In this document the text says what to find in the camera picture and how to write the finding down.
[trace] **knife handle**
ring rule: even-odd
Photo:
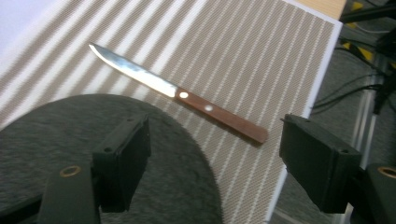
[[[212,119],[225,124],[235,131],[256,140],[259,143],[264,143],[267,140],[268,132],[264,128],[253,124],[252,122],[242,119],[235,114],[214,105],[207,100],[195,95],[190,91],[182,88],[177,88],[176,96],[179,101],[191,106],[194,109],[201,111]]]

